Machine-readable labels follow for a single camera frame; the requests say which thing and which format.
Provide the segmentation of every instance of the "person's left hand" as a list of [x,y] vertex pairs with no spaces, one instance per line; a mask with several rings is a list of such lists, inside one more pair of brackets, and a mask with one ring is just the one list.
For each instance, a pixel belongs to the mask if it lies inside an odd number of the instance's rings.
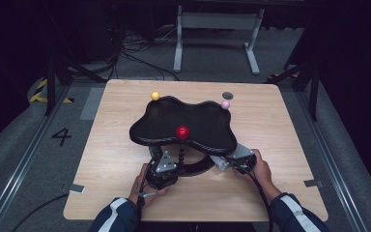
[[[128,199],[131,200],[132,202],[134,202],[134,204],[137,204],[138,194],[136,192],[140,189],[140,185],[141,185],[141,182],[143,181],[143,177],[144,177],[144,175],[146,175],[145,172],[146,172],[146,169],[147,169],[147,165],[148,165],[147,163],[143,164],[143,166],[141,167],[140,174],[138,174],[138,176],[135,178],[133,186],[131,187],[131,192],[130,192],[130,196],[128,197]],[[144,181],[144,185],[146,186],[144,188],[145,192],[147,192],[147,193],[156,192],[155,188],[152,188],[148,185],[147,180]],[[158,190],[157,193],[152,195],[152,196],[145,197],[144,198],[144,203],[145,204],[144,204],[143,208],[152,204],[153,201],[156,200],[156,198],[166,194],[169,189],[170,189],[170,187],[166,187],[166,188],[163,188],[161,190]]]

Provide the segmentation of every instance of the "wooden table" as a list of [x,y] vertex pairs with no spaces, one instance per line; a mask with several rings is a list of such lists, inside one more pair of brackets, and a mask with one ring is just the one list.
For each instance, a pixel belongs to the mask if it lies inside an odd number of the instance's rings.
[[[148,147],[129,139],[128,130],[141,118],[151,93],[173,96],[187,103],[231,100],[231,129],[237,141],[261,151],[271,167],[273,181],[282,191],[296,195],[301,204],[327,220],[328,213],[278,88],[265,84],[110,80],[104,90],[74,183],[83,194],[71,193],[65,207],[67,219],[94,219],[116,197],[127,197],[142,163],[151,158]],[[202,154],[185,151],[185,161]],[[209,171],[181,177],[164,196],[143,211],[143,220],[162,221],[266,221],[258,192],[235,178],[232,170]]]

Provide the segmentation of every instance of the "printed number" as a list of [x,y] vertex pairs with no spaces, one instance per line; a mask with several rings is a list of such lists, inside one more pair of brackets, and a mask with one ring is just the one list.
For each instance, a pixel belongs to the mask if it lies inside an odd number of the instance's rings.
[[62,138],[60,141],[60,146],[62,147],[63,144],[65,143],[65,139],[71,138],[71,135],[68,135],[69,129],[63,128],[59,132],[55,133],[52,135],[52,138]]

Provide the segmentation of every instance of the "dark blue sleeve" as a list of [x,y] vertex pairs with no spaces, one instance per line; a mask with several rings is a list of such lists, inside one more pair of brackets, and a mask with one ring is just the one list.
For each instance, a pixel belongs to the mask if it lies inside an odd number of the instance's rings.
[[329,231],[324,222],[303,208],[293,194],[282,193],[273,199],[271,218],[282,232]]
[[135,204],[125,198],[115,198],[104,207],[93,221],[89,232],[113,231],[131,232],[137,226],[137,209]]

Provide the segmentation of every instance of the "hand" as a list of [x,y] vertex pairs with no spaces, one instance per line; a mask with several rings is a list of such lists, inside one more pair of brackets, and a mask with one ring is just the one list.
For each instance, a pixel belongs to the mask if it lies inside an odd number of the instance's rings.
[[[266,161],[262,159],[260,151],[257,149],[253,149],[252,151],[255,153],[257,163],[255,164],[254,169],[251,171],[251,174],[260,183],[264,194],[267,197],[267,200],[271,202],[276,196],[281,194],[281,191],[272,183],[270,166]],[[252,181],[251,177],[249,177],[247,174],[241,174],[234,168],[233,171],[237,177],[242,178],[243,180],[248,182],[250,186],[255,187],[255,184]]]
[[[137,199],[138,199],[138,194],[136,193],[140,189],[141,182],[143,181],[144,175],[146,175],[146,169],[147,169],[147,163],[144,163],[143,166],[141,167],[140,174],[135,178],[133,186],[131,187],[131,192],[130,196],[128,197],[129,200],[134,202],[134,204],[137,204]],[[146,186],[143,190],[147,193],[149,192],[156,192],[155,188],[150,187],[147,185],[147,181],[144,181],[144,185]],[[170,189],[170,187],[163,188],[161,190],[158,190],[155,195],[145,197],[144,198],[144,207],[147,207],[148,205],[152,204],[153,201],[155,201],[156,198],[164,195],[167,193],[167,191]]]

